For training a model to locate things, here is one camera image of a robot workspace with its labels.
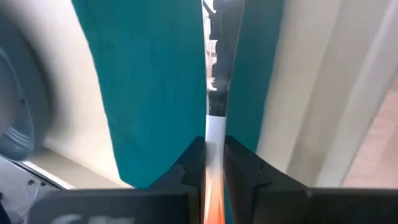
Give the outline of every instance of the white wall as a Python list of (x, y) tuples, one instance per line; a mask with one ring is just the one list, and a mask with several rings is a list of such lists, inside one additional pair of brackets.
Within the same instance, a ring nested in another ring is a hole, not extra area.
[(258, 154), (340, 186), (398, 64), (398, 1), (287, 1)]
[[(53, 86), (55, 120), (45, 146), (124, 185), (114, 160), (93, 59), (71, 1), (0, 0), (0, 8), (38, 52)], [(49, 166), (44, 157), (35, 158), (36, 163), (41, 161), (47, 167), (57, 166), (56, 162)]]

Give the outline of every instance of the gray machine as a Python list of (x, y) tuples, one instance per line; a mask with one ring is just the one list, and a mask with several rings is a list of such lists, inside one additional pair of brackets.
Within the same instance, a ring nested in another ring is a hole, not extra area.
[(0, 14), (0, 223), (26, 223), (32, 203), (60, 187), (25, 167), (51, 122), (49, 89), (29, 43)]

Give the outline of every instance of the teal curtain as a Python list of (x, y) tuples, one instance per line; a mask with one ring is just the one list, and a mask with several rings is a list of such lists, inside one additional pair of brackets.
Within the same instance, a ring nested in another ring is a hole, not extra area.
[[(205, 132), (200, 0), (74, 0), (122, 180), (145, 187)], [(255, 150), (282, 0), (246, 0), (227, 133)]]

